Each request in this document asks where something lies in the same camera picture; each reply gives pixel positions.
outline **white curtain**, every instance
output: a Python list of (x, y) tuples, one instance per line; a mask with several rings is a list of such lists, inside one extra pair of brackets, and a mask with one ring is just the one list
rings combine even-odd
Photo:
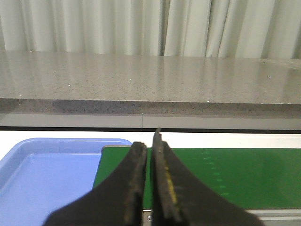
[(0, 49), (301, 58), (301, 0), (0, 0)]

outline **granite countertop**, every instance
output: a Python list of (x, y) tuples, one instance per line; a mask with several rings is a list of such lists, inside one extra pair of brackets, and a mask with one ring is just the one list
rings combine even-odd
[(300, 118), (301, 60), (0, 51), (0, 113)]

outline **speckled stone surface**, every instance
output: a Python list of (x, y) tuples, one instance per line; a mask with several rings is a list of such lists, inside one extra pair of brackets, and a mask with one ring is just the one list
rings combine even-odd
[(0, 113), (301, 116), (301, 60), (0, 51)]

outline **green mat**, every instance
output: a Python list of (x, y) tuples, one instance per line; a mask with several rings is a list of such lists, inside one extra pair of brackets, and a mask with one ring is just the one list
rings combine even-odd
[[(129, 147), (113, 146), (103, 149), (94, 186), (109, 176), (128, 150)], [(173, 148), (173, 151), (203, 183), (244, 209), (301, 208), (301, 149)], [(145, 209), (151, 209), (149, 169), (148, 162)]]

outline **blue plastic tray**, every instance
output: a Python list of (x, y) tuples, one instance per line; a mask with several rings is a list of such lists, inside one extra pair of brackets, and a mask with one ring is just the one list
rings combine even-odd
[(123, 139), (34, 138), (0, 161), (0, 226), (41, 226), (48, 214), (92, 189), (105, 145)]

